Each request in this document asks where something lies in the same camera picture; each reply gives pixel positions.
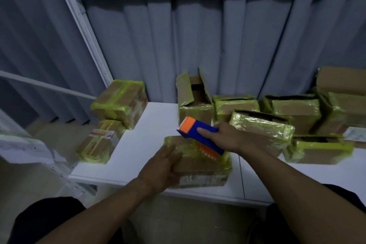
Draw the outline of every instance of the floor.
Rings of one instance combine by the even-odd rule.
[[[76,148],[94,128],[37,122],[28,131],[65,157],[77,163]],[[9,164],[0,158],[0,244],[6,243],[16,216],[45,197],[74,196],[86,207],[116,189],[102,187],[94,198],[76,190],[67,181],[40,164]],[[132,215],[142,243],[245,243],[249,226],[258,220],[255,209],[158,195],[145,201]]]

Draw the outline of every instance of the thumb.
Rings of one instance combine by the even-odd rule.
[[[206,129],[203,129],[203,128],[197,128],[197,132],[198,132],[199,134],[201,134],[203,137],[206,137],[206,138],[208,138],[208,139],[210,139],[210,140],[212,140],[212,138],[213,138],[213,137],[214,137],[214,135],[215,135],[215,133],[210,132],[210,131],[208,131],[208,130],[206,130]]]

